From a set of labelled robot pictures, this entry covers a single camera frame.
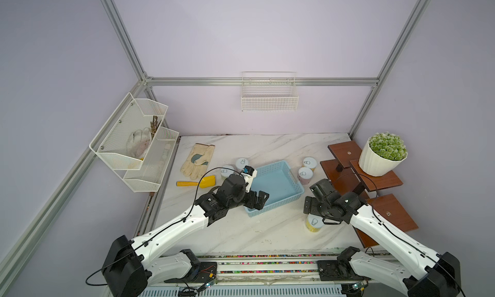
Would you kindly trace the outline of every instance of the yellow plastic scoop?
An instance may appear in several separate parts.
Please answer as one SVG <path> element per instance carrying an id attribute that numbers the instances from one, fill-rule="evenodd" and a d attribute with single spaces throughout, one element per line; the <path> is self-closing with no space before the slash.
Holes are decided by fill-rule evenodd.
<path id="1" fill-rule="evenodd" d="M 177 186 L 191 186 L 197 185 L 197 182 L 192 181 L 177 181 Z M 210 186 L 215 186 L 215 175 L 204 177 L 200 182 L 200 188 L 204 189 Z"/>

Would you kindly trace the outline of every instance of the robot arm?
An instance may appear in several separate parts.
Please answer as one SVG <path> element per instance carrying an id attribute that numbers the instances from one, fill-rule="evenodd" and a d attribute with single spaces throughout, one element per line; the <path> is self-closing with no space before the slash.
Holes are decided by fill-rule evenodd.
<path id="1" fill-rule="evenodd" d="M 350 247 L 337 259 L 356 275 L 377 280 L 408 296 L 455 297 L 459 294 L 460 263 L 453 255 L 448 252 L 440 255 L 417 242 L 375 212 L 357 194 L 348 192 L 341 196 L 327 179 L 310 189 L 315 197 L 306 197 L 305 214 L 351 224 L 402 263 L 376 259 Z"/>
<path id="2" fill-rule="evenodd" d="M 102 268 L 112 294 L 136 297 L 146 286 L 169 279 L 193 281 L 200 262 L 191 250 L 161 256 L 181 239 L 225 217 L 229 209 L 238 206 L 263 209 L 269 195 L 251 191 L 256 174 L 255 169 L 246 166 L 240 175 L 230 175 L 221 186 L 201 195 L 194 205 L 164 225 L 130 241 L 125 236 L 117 238 Z"/>

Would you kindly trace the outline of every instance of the yellow can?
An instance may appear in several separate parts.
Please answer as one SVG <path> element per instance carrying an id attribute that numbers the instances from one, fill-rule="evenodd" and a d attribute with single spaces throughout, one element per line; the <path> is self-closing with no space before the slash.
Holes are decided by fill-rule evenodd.
<path id="1" fill-rule="evenodd" d="M 306 228 L 310 232 L 316 233 L 323 227 L 323 218 L 314 214 L 308 214 L 306 218 Z"/>

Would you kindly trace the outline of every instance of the potted plant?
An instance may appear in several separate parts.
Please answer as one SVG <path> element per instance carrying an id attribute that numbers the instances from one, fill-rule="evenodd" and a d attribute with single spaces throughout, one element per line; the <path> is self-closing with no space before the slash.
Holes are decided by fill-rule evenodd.
<path id="1" fill-rule="evenodd" d="M 368 175 L 380 177 L 393 170 L 407 158 L 407 150 L 400 136 L 376 133 L 371 136 L 359 157 L 359 167 Z"/>

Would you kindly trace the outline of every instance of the green succulent plant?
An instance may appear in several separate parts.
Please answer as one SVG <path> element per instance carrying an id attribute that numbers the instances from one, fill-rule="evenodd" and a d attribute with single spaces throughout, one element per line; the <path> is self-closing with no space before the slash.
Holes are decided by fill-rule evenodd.
<path id="1" fill-rule="evenodd" d="M 369 145 L 374 153 L 389 160 L 402 160 L 407 157 L 404 140 L 400 136 L 386 133 L 376 133 L 371 136 Z"/>

